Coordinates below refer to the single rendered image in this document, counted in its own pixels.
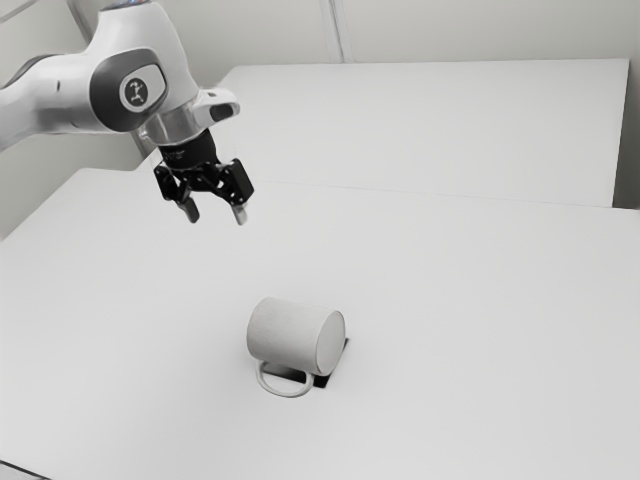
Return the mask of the white mug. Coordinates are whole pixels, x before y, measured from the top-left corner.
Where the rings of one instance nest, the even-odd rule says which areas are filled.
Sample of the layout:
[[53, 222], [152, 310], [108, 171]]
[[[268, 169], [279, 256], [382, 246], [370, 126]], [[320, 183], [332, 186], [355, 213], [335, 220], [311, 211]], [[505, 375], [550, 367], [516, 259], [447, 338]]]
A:
[[[317, 377], [333, 373], [345, 342], [346, 321], [340, 311], [275, 297], [257, 303], [246, 331], [259, 385], [272, 395], [290, 399], [307, 394]], [[264, 378], [269, 365], [302, 372], [303, 386], [294, 392], [277, 390]]]

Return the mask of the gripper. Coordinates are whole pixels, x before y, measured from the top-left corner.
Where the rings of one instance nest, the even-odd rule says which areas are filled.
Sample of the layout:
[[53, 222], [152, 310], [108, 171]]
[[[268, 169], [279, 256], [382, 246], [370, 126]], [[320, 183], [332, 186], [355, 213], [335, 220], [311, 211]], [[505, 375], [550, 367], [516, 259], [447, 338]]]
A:
[[240, 159], [220, 163], [208, 129], [192, 140], [160, 145], [158, 149], [161, 163], [153, 173], [162, 197], [173, 201], [192, 224], [200, 219], [200, 213], [191, 190], [213, 193], [231, 207], [239, 226], [247, 222], [246, 204], [254, 194], [254, 186]]

